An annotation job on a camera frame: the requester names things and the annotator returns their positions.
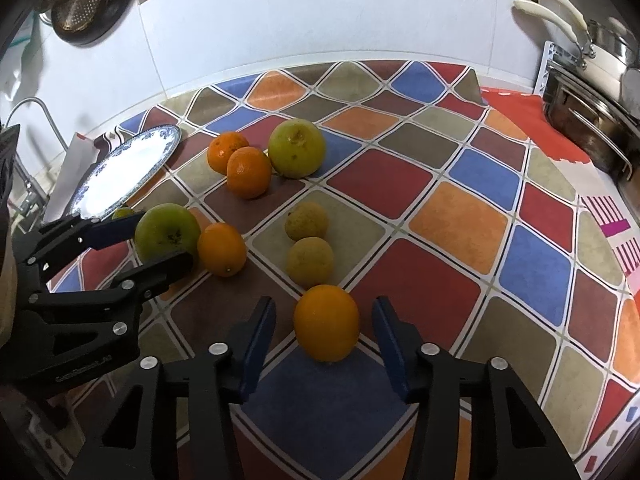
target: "red cloth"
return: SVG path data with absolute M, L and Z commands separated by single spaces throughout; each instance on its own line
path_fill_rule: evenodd
M 549 158 L 583 164 L 591 161 L 583 150 L 546 122 L 541 97 L 498 89 L 482 89 L 482 97 L 525 132 Z

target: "black robotic claw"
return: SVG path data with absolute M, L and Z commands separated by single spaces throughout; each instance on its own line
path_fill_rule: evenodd
M 424 343 L 388 298 L 372 322 L 393 390 L 418 402 L 404 480 L 452 480 L 458 454 L 460 397 L 472 399 L 470 480 L 577 480 L 579 474 L 551 423 L 507 361 L 478 364 Z
M 242 404 L 257 386 L 273 330 L 271 298 L 192 359 L 166 365 L 139 361 L 104 418 L 87 437 L 68 480 L 177 480 L 175 399 L 189 397 L 194 480 L 241 480 L 229 403 Z
M 105 222 L 67 217 L 21 238 L 14 325 L 0 348 L 0 383 L 42 401 L 138 357 L 142 304 L 189 272 L 189 253 L 121 272 L 103 290 L 50 293 L 47 282 L 85 249 L 131 238 L 141 216 Z

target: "faucet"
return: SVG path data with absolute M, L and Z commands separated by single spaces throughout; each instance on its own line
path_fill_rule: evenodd
M 47 105 L 44 104 L 44 101 L 38 97 L 35 97 L 35 96 L 27 97 L 26 99 L 23 99 L 17 105 L 15 105 L 7 117 L 4 127 L 5 128 L 8 127 L 9 122 L 11 121 L 11 118 L 15 114 L 15 111 L 18 108 L 20 108 L 23 104 L 26 104 L 26 103 L 36 103 L 37 105 L 40 106 L 40 108 L 42 108 L 42 111 L 44 112 L 44 115 L 47 118 L 47 121 L 49 121 L 49 125 L 51 126 L 53 133 L 58 138 L 64 150 L 68 152 L 69 146 L 65 142 L 65 139 L 63 139 L 62 134 L 60 134 L 60 130 L 58 129 L 58 127 L 56 126 L 56 123 L 51 117 L 51 113 L 49 113 L 49 109 L 47 108 Z M 33 209 L 33 207 L 37 205 L 40 209 L 40 216 L 42 216 L 44 214 L 44 209 L 46 208 L 47 203 L 49 203 L 49 195 L 44 192 L 44 190 L 42 189 L 42 186 L 38 183 L 35 177 L 29 174 L 27 169 L 24 167 L 24 164 L 20 160 L 20 155 L 18 155 L 18 153 L 15 154 L 15 173 L 24 183 L 24 187 L 27 190 L 27 196 L 25 197 L 25 199 L 22 201 L 20 205 L 14 204 L 14 208 L 22 216 L 27 216 L 31 211 L 31 209 Z

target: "green apple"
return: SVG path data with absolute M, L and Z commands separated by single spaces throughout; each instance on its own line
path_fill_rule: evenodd
M 275 127 L 268 148 L 271 165 L 279 174 L 303 178 L 322 165 L 326 142 L 315 124 L 304 119 L 290 119 Z
M 191 253 L 196 259 L 199 237 L 200 225 L 190 211 L 177 204 L 160 204 L 140 219 L 133 241 L 140 261 L 146 263 L 179 250 Z
M 136 212 L 133 211 L 133 209 L 130 207 L 119 207 L 116 209 L 116 211 L 113 212 L 113 214 L 111 215 L 111 219 L 116 220 L 118 218 L 124 218 L 125 216 L 131 216 L 135 214 Z

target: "yellow citrus fruit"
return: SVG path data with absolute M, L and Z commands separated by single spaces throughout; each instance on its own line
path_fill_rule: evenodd
M 198 256 L 213 275 L 228 278 L 246 262 L 246 245 L 238 230 L 222 222 L 208 226 L 198 238 Z
M 358 307 L 340 287 L 316 285 L 298 301 L 293 327 L 298 343 L 311 358 L 322 362 L 341 361 L 358 341 Z
M 334 272 L 334 252 L 322 238 L 302 238 L 287 255 L 287 274 L 302 288 L 329 281 Z
M 125 216 L 135 215 L 136 212 L 130 207 L 119 207 L 111 215 L 111 219 L 124 218 Z
M 284 231 L 297 242 L 302 238 L 324 238 L 329 228 L 329 217 L 324 208 L 315 202 L 302 202 L 287 216 Z
M 278 124 L 269 137 L 269 158 L 287 178 L 303 178 L 322 166 L 326 141 L 318 127 L 304 119 Z

